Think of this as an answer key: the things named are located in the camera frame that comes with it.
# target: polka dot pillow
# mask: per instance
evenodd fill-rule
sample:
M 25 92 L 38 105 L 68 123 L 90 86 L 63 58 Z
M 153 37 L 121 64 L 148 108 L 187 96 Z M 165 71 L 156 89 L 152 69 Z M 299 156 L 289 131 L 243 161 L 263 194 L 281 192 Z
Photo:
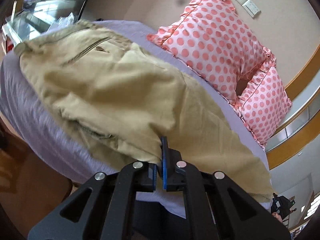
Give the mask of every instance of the polka dot pillow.
M 273 135 L 292 106 L 275 65 L 267 72 L 258 70 L 255 73 L 239 96 L 238 103 L 241 105 L 238 111 L 241 112 L 245 124 L 262 144 Z
M 230 0 L 192 0 L 180 21 L 149 34 L 148 40 L 185 62 L 231 104 L 236 101 L 237 81 L 266 59 Z

